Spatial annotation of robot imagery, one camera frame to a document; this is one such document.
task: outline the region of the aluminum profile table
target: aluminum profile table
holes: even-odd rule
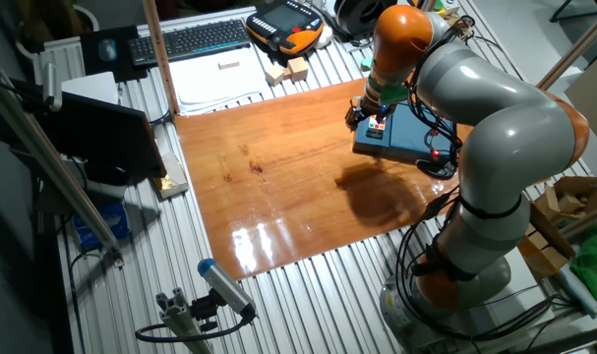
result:
[[[244,8],[162,24],[165,31],[206,23],[244,19],[254,8]],[[468,0],[462,0],[460,15],[476,19],[476,34],[497,41],[479,11]],[[147,26],[139,27],[140,35],[149,35]],[[470,47],[498,68],[516,76],[516,69],[502,52],[486,43],[470,41]],[[266,54],[256,46],[250,49],[264,69],[271,66]],[[226,106],[250,104],[287,94],[318,89],[367,76],[359,63],[372,57],[372,48],[348,53],[343,44],[334,41],[316,51],[308,59],[306,81],[284,81],[276,88],[265,87],[260,95]],[[59,68],[62,81],[85,75],[80,40],[69,38],[45,44],[45,51],[34,60],[36,79],[47,62]],[[119,84],[122,104],[146,112],[150,120],[158,119],[167,110],[167,100],[157,68],[149,70],[146,79]],[[154,128],[159,140],[166,142],[176,156],[184,160],[178,135],[171,123]],[[563,175],[589,175],[579,160]],[[553,177],[553,184],[562,175]],[[191,300],[207,295],[209,287],[197,274],[201,259],[211,257],[209,241],[200,216],[195,191],[160,201],[149,180],[127,189],[124,204],[129,213],[129,240],[121,242],[125,266],[121,269],[100,257],[78,261],[72,274],[62,266],[76,353],[186,353],[183,344],[149,344],[137,341],[134,331],[142,326],[160,323],[154,295],[181,287]],[[526,190],[529,199],[536,199],[543,185]],[[378,297],[382,284],[393,274],[396,247],[406,228],[378,235],[313,256],[290,265],[241,280],[246,292],[255,300],[259,319],[236,333],[213,339],[215,353],[402,353],[403,349],[382,320]],[[78,247],[67,232],[58,235],[60,258],[72,260]],[[412,242],[415,252],[429,243],[438,232],[433,220],[419,227]],[[77,299],[71,292],[71,275],[77,287]],[[219,312],[220,328],[236,325],[238,319],[229,311]],[[167,335],[160,330],[155,335]],[[461,348],[472,352],[471,348]]]

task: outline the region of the keyboard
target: keyboard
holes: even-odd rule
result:
[[[162,37],[169,61],[190,59],[250,46],[246,27],[240,20],[222,21],[163,32]],[[132,54],[132,64],[135,67],[156,64],[150,37],[130,39],[128,46]]]

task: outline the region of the wooden stick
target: wooden stick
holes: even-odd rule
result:
[[[145,18],[148,20],[149,35],[151,36],[153,52],[155,53],[156,61],[158,62],[158,69],[160,69],[160,75],[162,76],[162,85],[167,93],[169,111],[172,115],[176,115],[180,112],[180,108],[178,108],[176,90],[173,87],[173,81],[171,80],[167,49],[164,47],[162,30],[160,30],[160,19],[158,18],[158,12],[156,11],[156,4],[154,0],[143,0],[143,9],[145,10]]]

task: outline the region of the black device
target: black device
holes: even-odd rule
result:
[[[290,0],[274,1],[246,20],[246,28],[254,38],[291,56],[311,48],[324,25],[316,12]]]
[[[42,86],[12,80],[21,96],[42,98]],[[90,180],[120,185],[166,175],[145,112],[63,92],[58,112],[37,110],[38,124],[55,148],[86,161]],[[0,140],[21,141],[0,119]]]
[[[184,60],[226,50],[250,46],[250,38],[240,20],[222,21],[187,29],[163,32],[164,46],[170,61]],[[132,64],[146,67],[156,64],[150,37],[128,41]]]
[[[331,0],[324,7],[328,24],[342,39],[360,40],[373,35],[377,19],[396,0]]]

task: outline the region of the blue object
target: blue object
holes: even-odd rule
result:
[[[112,234],[117,240],[121,240],[130,234],[128,228],[128,215],[121,204],[100,206],[97,208],[105,223],[110,227]],[[73,228],[80,237],[80,244],[84,247],[98,245],[99,239],[92,233],[81,216],[73,215]]]
[[[222,43],[222,44],[212,45],[212,46],[208,46],[208,47],[204,47],[204,48],[194,49],[191,52],[192,53],[197,53],[197,52],[201,52],[201,51],[207,51],[207,50],[211,50],[211,49],[225,47],[225,46],[228,46],[228,45],[235,45],[237,43],[239,43],[239,41],[235,40],[235,41],[231,41],[231,42],[228,42],[228,43]]]
[[[445,124],[453,129],[453,122]],[[432,161],[432,150],[425,144],[425,136],[431,128],[418,120],[407,104],[399,104],[385,121],[383,129],[371,127],[371,120],[360,122],[353,142],[353,152],[380,156],[406,163],[419,159]],[[451,142],[442,135],[429,137],[431,146],[441,152],[441,162],[448,159]]]
[[[99,59],[106,63],[117,59],[117,49],[113,39],[104,39],[99,43]]]
[[[207,271],[209,271],[209,269],[216,264],[217,262],[214,259],[203,260],[198,264],[198,273],[201,277],[204,277],[204,274],[206,274]]]

